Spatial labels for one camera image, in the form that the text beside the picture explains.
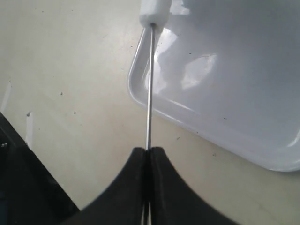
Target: white tabletop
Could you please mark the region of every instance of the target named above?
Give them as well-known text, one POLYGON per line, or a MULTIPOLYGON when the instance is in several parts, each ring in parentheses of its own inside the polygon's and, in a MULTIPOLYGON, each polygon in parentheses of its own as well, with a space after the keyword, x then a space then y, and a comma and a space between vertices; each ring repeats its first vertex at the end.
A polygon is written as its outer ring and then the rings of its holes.
MULTIPOLYGON (((1 110, 81 209, 145 145, 146 111, 127 91, 139 1, 0 3, 1 110)), ((156 116, 153 145, 237 222, 299 223, 299 173, 267 171, 156 116)))

